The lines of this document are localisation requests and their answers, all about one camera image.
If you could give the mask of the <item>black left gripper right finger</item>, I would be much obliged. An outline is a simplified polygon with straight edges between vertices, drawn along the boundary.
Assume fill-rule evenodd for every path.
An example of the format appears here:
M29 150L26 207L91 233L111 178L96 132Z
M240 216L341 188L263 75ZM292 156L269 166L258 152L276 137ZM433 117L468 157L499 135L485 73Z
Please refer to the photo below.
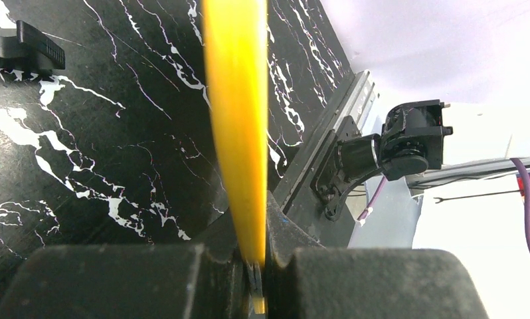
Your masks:
M436 249L325 247L267 198L268 318L487 318L464 265Z

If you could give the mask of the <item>yellow-framed whiteboard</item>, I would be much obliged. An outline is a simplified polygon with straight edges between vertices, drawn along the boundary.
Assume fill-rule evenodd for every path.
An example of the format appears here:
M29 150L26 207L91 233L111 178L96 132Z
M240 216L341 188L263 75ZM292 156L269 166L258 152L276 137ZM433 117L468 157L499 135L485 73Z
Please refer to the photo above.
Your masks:
M250 296L266 312L268 39L265 1L205 1L203 40L213 138Z

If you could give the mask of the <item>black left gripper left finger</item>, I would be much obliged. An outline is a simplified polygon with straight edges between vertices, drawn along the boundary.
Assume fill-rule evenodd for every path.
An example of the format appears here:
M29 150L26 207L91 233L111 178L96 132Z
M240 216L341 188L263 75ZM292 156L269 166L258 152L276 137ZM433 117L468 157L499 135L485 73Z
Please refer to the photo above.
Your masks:
M0 303L0 318L247 316L230 213L179 244L39 249L19 267Z

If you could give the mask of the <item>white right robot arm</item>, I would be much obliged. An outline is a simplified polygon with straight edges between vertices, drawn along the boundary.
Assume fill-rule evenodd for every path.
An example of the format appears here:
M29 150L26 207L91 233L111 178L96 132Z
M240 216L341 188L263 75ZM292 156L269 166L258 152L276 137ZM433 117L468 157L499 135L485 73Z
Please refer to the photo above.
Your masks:
M46 72L65 66L64 50L24 21L15 23L14 35L0 35L0 68ZM351 190L374 175L394 181L440 169L444 138L453 133L442 123L444 107L440 100L401 104L388 113L381 134L330 141L312 182L326 218L336 220Z

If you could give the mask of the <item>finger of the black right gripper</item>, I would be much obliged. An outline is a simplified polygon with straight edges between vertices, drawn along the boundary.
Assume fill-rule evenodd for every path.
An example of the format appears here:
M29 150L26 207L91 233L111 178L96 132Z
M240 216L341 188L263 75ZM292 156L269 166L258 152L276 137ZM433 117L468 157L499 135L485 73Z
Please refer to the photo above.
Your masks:
M0 33L0 68L51 72L66 68L65 51L34 26L18 20L15 33Z

